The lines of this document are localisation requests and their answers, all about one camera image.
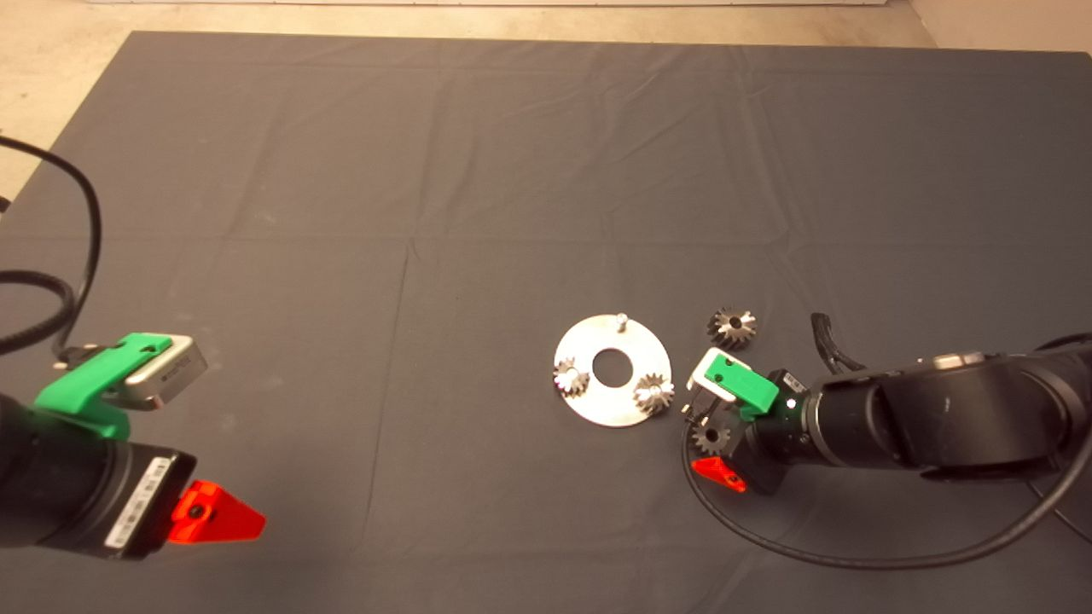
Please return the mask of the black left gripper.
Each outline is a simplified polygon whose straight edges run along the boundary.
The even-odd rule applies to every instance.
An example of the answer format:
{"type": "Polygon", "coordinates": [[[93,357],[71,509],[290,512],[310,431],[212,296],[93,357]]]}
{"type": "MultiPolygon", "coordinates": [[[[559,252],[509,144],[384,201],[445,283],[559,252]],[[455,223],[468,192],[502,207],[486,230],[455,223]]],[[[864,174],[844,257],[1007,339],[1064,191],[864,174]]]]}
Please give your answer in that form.
{"type": "Polygon", "coordinates": [[[110,440],[99,486],[52,548],[98,559],[142,560],[175,544],[249,542],[266,517],[214,482],[195,479],[195,456],[145,442],[110,440]]]}

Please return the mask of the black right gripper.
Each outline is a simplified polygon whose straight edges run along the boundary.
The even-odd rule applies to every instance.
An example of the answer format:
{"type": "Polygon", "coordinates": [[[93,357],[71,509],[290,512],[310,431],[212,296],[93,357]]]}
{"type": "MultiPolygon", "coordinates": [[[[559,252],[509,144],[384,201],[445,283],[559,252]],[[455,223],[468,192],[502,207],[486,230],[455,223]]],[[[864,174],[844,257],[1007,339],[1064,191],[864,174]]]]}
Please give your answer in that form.
{"type": "Polygon", "coordinates": [[[764,414],[738,408],[729,427],[725,461],[720,457],[691,461],[698,477],[735,493],[772,496],[787,477],[790,467],[816,459],[811,435],[804,426],[804,404],[809,388],[791,371],[769,371],[767,380],[776,394],[764,414]]]}

